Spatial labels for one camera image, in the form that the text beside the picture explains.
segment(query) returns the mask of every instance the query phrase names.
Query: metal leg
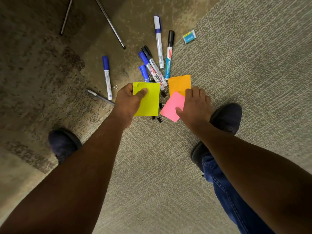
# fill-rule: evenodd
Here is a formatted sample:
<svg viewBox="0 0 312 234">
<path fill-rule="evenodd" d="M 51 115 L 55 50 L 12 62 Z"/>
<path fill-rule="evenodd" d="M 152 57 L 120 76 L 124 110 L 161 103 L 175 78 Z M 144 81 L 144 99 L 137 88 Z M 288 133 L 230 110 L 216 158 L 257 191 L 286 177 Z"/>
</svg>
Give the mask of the metal leg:
<svg viewBox="0 0 312 234">
<path fill-rule="evenodd" d="M 62 26 L 62 29 L 60 30 L 60 35 L 63 35 L 64 27 L 65 27 L 65 24 L 66 24 L 66 21 L 67 21 L 68 13 L 69 13 L 69 10 L 71 8 L 71 3 L 72 2 L 73 2 L 73 0 L 69 1 L 68 7 L 67 7 L 67 11 L 66 11 L 66 15 L 65 15 L 65 19 L 64 19 L 64 22 L 63 22 L 63 26 Z"/>
<path fill-rule="evenodd" d="M 113 31 L 114 31 L 116 37 L 118 38 L 118 40 L 119 40 L 119 42 L 120 42 L 120 44 L 121 44 L 121 46 L 123 47 L 123 49 L 126 49 L 126 46 L 125 46 L 125 45 L 123 44 L 123 42 L 121 41 L 121 39 L 120 39 L 119 35 L 117 34 L 117 32 L 116 32 L 116 30 L 115 30 L 113 24 L 111 23 L 110 19 L 108 18 L 108 15 L 107 15 L 106 12 L 104 11 L 104 9 L 103 9 L 101 3 L 99 2 L 99 0 L 96 0 L 96 2 L 97 2 L 97 4 L 99 5 L 99 7 L 100 7 L 101 11 L 103 12 L 103 14 L 105 15 L 105 17 L 106 17 L 108 23 L 109 23 L 110 26 L 112 27 L 112 29 L 113 29 Z"/>
</svg>

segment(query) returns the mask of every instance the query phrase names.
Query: paper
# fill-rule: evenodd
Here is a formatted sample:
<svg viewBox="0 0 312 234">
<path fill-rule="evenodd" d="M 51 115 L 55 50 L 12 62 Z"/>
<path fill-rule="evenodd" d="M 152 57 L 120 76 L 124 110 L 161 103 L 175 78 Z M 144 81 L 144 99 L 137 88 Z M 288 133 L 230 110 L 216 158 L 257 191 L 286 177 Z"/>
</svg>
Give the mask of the paper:
<svg viewBox="0 0 312 234">
<path fill-rule="evenodd" d="M 185 96 L 185 90 L 191 88 L 191 75 L 171 77 L 168 80 L 170 97 L 174 92 L 179 92 Z"/>
<path fill-rule="evenodd" d="M 133 94 L 147 88 L 148 92 L 141 101 L 140 108 L 135 116 L 158 116 L 159 83 L 133 82 Z"/>
<path fill-rule="evenodd" d="M 184 96 L 182 96 L 178 92 L 174 92 L 169 100 L 166 102 L 163 109 L 160 111 L 160 114 L 174 122 L 177 122 L 180 117 L 177 115 L 177 111 L 175 108 L 178 107 L 183 111 L 184 101 Z"/>
</svg>

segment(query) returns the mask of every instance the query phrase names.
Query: blue marker cap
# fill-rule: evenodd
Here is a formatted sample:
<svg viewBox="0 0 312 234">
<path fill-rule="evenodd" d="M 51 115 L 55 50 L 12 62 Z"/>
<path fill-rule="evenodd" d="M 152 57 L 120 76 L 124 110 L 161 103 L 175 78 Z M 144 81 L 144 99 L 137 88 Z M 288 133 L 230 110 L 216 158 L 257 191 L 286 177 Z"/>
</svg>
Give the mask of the blue marker cap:
<svg viewBox="0 0 312 234">
<path fill-rule="evenodd" d="M 140 51 L 138 53 L 138 56 L 141 58 L 141 60 L 143 61 L 144 65 L 147 65 L 149 63 L 149 61 L 147 60 L 147 57 L 145 56 L 143 51 Z"/>
<path fill-rule="evenodd" d="M 154 15 L 155 34 L 161 33 L 162 27 L 159 15 Z"/>
<path fill-rule="evenodd" d="M 108 63 L 108 57 L 102 56 L 102 60 L 103 60 L 104 70 L 110 70 L 110 64 Z"/>
<path fill-rule="evenodd" d="M 149 75 L 147 74 L 147 71 L 146 71 L 146 68 L 145 68 L 145 65 L 142 65 L 142 66 L 139 66 L 138 67 L 143 75 L 143 78 L 145 80 L 145 82 L 148 82 L 149 83 Z"/>
</svg>

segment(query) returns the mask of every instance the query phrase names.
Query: person's left hand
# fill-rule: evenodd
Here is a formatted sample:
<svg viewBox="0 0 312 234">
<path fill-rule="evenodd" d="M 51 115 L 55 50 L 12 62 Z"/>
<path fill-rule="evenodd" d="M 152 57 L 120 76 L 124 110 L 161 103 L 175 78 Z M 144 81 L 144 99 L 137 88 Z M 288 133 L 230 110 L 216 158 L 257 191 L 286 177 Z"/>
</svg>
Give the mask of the person's left hand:
<svg viewBox="0 0 312 234">
<path fill-rule="evenodd" d="M 118 91 L 115 106 L 110 117 L 120 118 L 125 127 L 131 125 L 134 114 L 138 111 L 141 100 L 147 94 L 144 88 L 133 95 L 133 84 L 129 83 Z"/>
</svg>

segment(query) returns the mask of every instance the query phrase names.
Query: pant leg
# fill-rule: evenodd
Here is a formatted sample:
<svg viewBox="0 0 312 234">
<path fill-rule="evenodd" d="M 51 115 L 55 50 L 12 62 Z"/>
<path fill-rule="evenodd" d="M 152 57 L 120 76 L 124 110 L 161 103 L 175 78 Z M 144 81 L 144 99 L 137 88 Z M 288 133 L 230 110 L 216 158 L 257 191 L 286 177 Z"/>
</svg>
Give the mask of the pant leg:
<svg viewBox="0 0 312 234">
<path fill-rule="evenodd" d="M 202 160 L 204 175 L 213 187 L 224 211 L 242 234 L 274 233 L 240 197 L 210 154 Z"/>
</svg>

